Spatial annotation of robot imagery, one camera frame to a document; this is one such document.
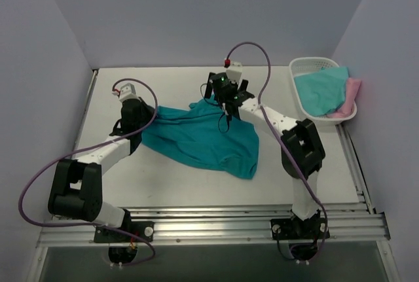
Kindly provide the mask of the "teal t shirt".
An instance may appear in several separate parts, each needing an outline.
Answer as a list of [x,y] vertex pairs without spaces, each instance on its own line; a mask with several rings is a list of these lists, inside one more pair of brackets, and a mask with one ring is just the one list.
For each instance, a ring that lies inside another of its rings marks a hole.
[[259,159],[259,136],[248,122],[225,124],[215,101],[201,99],[188,110],[160,106],[142,133],[142,143],[176,162],[198,169],[225,171],[252,179]]

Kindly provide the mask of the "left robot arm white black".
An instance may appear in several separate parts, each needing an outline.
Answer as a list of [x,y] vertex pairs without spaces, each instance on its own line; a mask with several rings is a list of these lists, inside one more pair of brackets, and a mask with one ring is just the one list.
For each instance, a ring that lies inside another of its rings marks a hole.
[[140,97],[124,100],[121,118],[105,140],[106,146],[57,163],[48,211],[53,215],[108,226],[108,233],[115,241],[127,241],[132,234],[128,212],[104,202],[102,177],[139,147],[141,129],[152,120],[154,112]]

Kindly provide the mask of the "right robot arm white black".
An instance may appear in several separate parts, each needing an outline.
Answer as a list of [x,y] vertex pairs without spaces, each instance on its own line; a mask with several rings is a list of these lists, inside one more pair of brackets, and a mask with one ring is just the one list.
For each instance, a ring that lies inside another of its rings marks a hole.
[[214,98],[228,122],[233,119],[248,122],[280,144],[282,167],[293,179],[291,211],[296,217],[290,223],[291,230],[298,238],[305,238],[314,231],[311,217],[320,209],[318,175],[325,150],[318,130],[307,118],[290,118],[259,102],[247,91],[247,84],[247,80],[237,84],[227,73],[210,73],[204,97]]

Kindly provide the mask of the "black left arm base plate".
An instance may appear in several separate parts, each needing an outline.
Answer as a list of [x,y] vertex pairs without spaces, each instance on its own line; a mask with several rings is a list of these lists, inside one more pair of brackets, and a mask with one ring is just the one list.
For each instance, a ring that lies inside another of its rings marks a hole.
[[94,234],[94,243],[152,242],[155,223],[150,220],[134,221],[126,228],[99,226]]

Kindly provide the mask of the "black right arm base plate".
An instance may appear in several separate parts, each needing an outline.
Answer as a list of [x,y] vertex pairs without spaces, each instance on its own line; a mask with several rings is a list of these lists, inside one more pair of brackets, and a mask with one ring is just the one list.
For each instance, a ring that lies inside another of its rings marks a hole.
[[330,233],[329,231],[324,232],[324,224],[324,218],[311,218],[306,220],[300,220],[298,218],[270,220],[272,239],[279,241],[329,239]]

